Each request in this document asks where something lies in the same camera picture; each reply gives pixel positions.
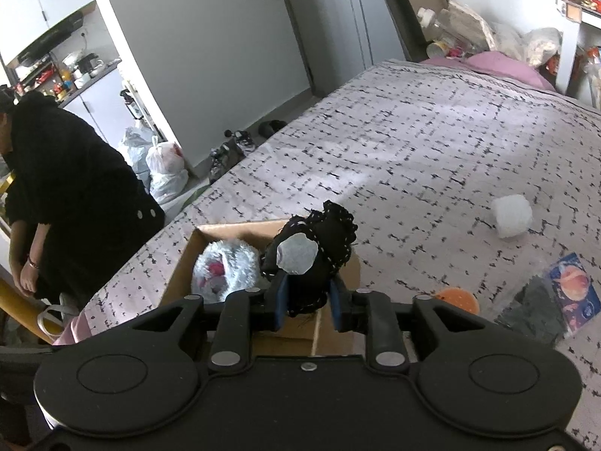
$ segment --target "bracelet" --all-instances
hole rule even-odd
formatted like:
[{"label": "bracelet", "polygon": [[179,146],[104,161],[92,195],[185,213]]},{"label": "bracelet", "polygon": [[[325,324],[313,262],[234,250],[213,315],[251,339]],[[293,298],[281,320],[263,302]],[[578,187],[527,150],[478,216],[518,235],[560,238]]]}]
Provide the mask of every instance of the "bracelet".
[{"label": "bracelet", "polygon": [[29,263],[29,266],[31,266],[33,269],[37,269],[37,271],[40,271],[40,266],[36,265],[29,256],[27,257],[27,262]]}]

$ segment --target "cardboard box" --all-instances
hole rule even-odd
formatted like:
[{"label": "cardboard box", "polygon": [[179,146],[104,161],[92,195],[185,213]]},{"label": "cardboard box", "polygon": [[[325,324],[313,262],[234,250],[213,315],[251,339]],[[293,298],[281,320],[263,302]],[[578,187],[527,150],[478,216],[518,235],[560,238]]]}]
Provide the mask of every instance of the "cardboard box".
[{"label": "cardboard box", "polygon": [[[197,227],[175,266],[161,305],[190,294],[194,263],[209,243],[223,239],[242,239],[259,251],[264,251],[286,222],[287,220],[278,220]],[[359,288],[361,268],[355,253],[341,269],[340,276],[349,290]],[[334,330],[329,304],[315,314],[286,318],[284,326],[277,333],[253,336],[255,355],[338,355],[351,354],[352,351],[353,334],[340,334]]]}]

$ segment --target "gray wall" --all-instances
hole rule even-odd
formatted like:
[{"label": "gray wall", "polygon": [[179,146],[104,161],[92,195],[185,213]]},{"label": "gray wall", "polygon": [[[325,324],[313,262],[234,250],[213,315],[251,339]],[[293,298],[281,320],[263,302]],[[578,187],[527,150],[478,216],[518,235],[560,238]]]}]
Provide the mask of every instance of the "gray wall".
[{"label": "gray wall", "polygon": [[309,87],[284,0],[110,0],[161,111],[196,165]]},{"label": "gray wall", "polygon": [[405,58],[385,0],[290,3],[320,96],[384,59]]}]

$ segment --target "hand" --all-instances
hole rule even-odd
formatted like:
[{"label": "hand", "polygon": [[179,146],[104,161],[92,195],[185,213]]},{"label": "hand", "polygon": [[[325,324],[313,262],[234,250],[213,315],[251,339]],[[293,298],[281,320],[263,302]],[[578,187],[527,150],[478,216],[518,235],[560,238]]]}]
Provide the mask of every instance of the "hand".
[{"label": "hand", "polygon": [[31,297],[31,292],[23,290],[23,287],[21,286],[21,272],[23,271],[23,265],[19,262],[10,263],[10,271],[13,275],[13,282],[16,289],[24,297]]},{"label": "hand", "polygon": [[29,263],[25,263],[21,270],[21,287],[22,291],[29,292],[27,297],[30,297],[37,290],[36,284],[39,273],[36,268],[31,266]]}]

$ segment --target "white cube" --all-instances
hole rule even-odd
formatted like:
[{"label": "white cube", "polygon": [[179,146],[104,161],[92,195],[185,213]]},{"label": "white cube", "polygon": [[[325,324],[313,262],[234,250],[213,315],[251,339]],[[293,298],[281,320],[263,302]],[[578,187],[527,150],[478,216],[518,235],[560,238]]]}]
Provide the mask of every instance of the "white cube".
[{"label": "white cube", "polygon": [[532,224],[532,207],[523,195],[510,195],[493,200],[492,211],[501,239],[523,234]]}]

